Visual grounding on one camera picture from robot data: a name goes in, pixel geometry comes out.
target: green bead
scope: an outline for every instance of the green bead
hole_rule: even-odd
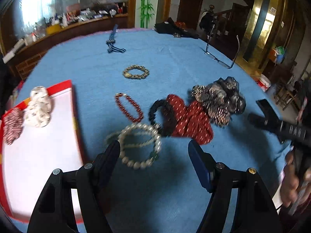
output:
[[[150,158],[154,158],[154,160],[158,160],[158,159],[159,159],[159,154],[156,153],[155,151],[152,151],[152,152],[149,154],[149,157],[150,157]]]

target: red beaded bracelet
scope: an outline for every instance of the red beaded bracelet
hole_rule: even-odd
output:
[[[119,100],[119,97],[125,96],[125,98],[136,108],[136,111],[138,113],[138,118],[134,118],[130,115],[130,113],[128,113],[126,111],[126,109],[123,107],[122,103]],[[134,102],[127,94],[123,94],[123,93],[117,93],[115,95],[116,98],[116,103],[119,106],[119,108],[121,109],[121,111],[128,117],[128,119],[130,119],[133,123],[139,123],[143,118],[144,115],[142,114],[142,111],[140,109],[140,107],[138,106],[138,104],[136,102]]]

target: human hand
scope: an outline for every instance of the human hand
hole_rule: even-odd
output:
[[[290,204],[294,203],[297,200],[298,196],[298,186],[299,186],[299,179],[295,174],[295,166],[292,164],[294,159],[294,153],[293,151],[287,153],[285,160],[286,160],[286,166],[284,167],[284,179],[282,182],[280,195],[281,200],[283,202],[283,205],[285,207],[288,207]],[[303,204],[311,194],[311,168],[309,168],[305,175],[304,180],[310,181],[308,186],[306,187],[306,191],[304,193],[304,196],[302,197],[300,204]]]

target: wooden counter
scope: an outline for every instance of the wooden counter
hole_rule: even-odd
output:
[[[119,14],[113,18],[98,18],[69,25],[57,33],[45,36],[31,45],[23,47],[7,64],[15,76],[25,80],[39,60],[53,46],[74,37],[112,30],[115,24],[119,25],[119,29],[128,28],[128,15]]]

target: eyeglasses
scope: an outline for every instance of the eyeglasses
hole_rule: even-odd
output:
[[[207,45],[206,45],[206,50],[205,50],[205,54],[208,55],[209,57],[211,57],[213,60],[216,60],[219,64],[221,64],[224,68],[226,69],[231,69],[235,63],[236,57],[238,55],[238,52],[240,51],[240,40],[238,39],[238,35],[236,36],[236,39],[238,40],[238,51],[235,54],[235,57],[232,61],[232,64],[229,66],[227,65],[225,62],[222,62],[221,60],[219,60],[218,58],[216,58],[214,55],[212,55],[209,51],[208,51],[208,46],[209,46],[209,42],[210,42],[211,36],[209,36],[208,41],[207,41]]]

